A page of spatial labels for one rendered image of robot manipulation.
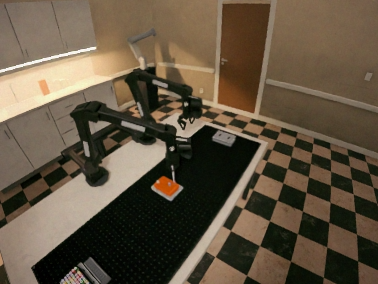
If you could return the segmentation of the white slotted holder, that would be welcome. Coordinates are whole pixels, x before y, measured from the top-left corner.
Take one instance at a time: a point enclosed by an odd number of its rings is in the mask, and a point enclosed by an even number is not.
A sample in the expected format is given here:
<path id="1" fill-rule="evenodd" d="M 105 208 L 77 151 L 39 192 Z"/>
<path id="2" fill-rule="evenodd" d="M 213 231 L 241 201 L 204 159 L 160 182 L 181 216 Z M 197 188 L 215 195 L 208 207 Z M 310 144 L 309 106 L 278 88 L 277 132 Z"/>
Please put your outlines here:
<path id="1" fill-rule="evenodd" d="M 91 259 L 91 260 L 90 260 Z M 89 261 L 90 260 L 90 261 Z M 92 262 L 91 262 L 92 261 Z M 88 262 L 88 263 L 87 263 Z M 90 263 L 91 262 L 91 263 Z M 88 265 L 89 264 L 89 265 Z M 106 272 L 99 267 L 99 265 L 90 257 L 84 265 L 88 268 L 88 270 L 94 275 L 94 277 L 101 283 L 107 284 L 111 278 Z M 87 266 L 88 265 L 88 266 Z M 90 266 L 90 267 L 89 267 Z M 99 270 L 100 269 L 100 270 Z M 94 272 L 94 273 L 93 273 Z M 95 274 L 96 273 L 96 274 Z M 101 276 L 100 276 L 101 275 Z M 103 281 L 102 281 L 103 280 Z"/>

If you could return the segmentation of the orange tube rack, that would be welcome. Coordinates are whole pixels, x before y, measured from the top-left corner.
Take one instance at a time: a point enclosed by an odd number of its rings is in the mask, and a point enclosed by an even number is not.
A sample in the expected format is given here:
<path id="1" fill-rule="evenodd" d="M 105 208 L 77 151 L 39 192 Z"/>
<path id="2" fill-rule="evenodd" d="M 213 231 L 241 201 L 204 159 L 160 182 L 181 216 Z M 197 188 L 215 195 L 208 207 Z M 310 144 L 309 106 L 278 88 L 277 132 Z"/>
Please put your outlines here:
<path id="1" fill-rule="evenodd" d="M 165 178 L 165 179 L 163 179 Z M 168 180 L 168 181 L 167 181 Z M 157 184 L 157 182 L 154 184 L 154 187 L 156 187 L 156 189 L 158 189 L 159 191 L 163 192 L 164 194 L 168 195 L 169 197 L 171 197 L 171 195 L 173 195 L 179 188 L 179 185 L 175 183 L 173 183 L 173 181 L 169 180 L 168 178 L 166 177 L 161 177 L 159 179 L 160 183 Z M 162 181 L 162 182 L 161 182 Z M 164 181 L 164 182 L 163 182 Z M 167 182 L 166 182 L 167 181 Z M 170 184 L 172 184 L 171 186 L 168 185 L 168 182 L 171 182 Z M 163 184 L 163 185 L 162 185 Z M 164 186 L 165 185 L 165 186 Z M 174 185 L 174 186 L 173 186 Z M 168 188 L 169 187 L 169 188 Z M 171 188 L 172 187 L 172 188 Z M 161 189 L 162 188 L 162 189 Z M 167 189 L 168 188 L 168 189 Z M 171 188 L 171 189 L 170 189 Z"/>

